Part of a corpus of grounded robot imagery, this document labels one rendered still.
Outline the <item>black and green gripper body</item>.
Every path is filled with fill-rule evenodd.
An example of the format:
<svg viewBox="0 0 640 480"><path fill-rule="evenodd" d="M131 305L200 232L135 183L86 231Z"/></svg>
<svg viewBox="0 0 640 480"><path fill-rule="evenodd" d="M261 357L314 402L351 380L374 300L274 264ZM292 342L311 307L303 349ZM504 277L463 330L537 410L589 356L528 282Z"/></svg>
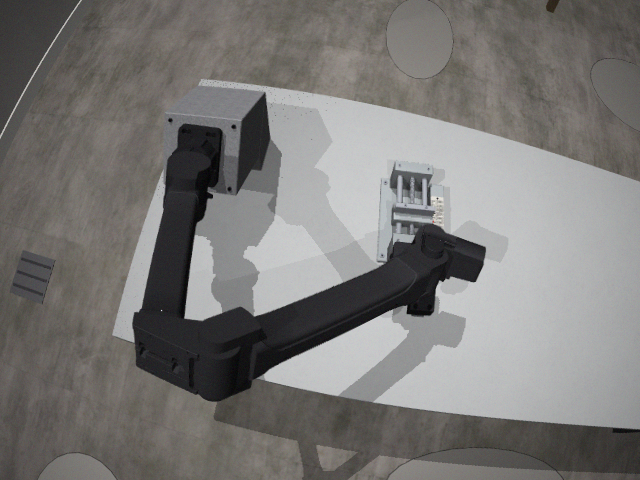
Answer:
<svg viewBox="0 0 640 480"><path fill-rule="evenodd" d="M394 245L393 245L393 257L395 257L395 256L397 256L399 254L402 254L404 248L410 246L411 244L412 243L407 243L407 242L398 242L398 241L395 242ZM444 280L445 280L445 278L441 277L439 281L443 282Z"/></svg>

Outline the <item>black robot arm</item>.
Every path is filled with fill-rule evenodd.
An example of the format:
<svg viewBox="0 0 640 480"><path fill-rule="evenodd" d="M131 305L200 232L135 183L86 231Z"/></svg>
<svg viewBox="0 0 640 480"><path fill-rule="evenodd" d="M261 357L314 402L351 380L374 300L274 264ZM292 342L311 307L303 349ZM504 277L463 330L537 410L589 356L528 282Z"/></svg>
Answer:
<svg viewBox="0 0 640 480"><path fill-rule="evenodd" d="M203 321L184 319L194 233L213 198L208 187L218 183L221 143L220 128L178 129L181 146L167 160L164 210L143 304L133 316L138 368L218 402L251 388L253 379L276 365L397 307L431 316L441 277L477 281L486 247L426 224L382 266L256 319L243 307Z"/></svg>

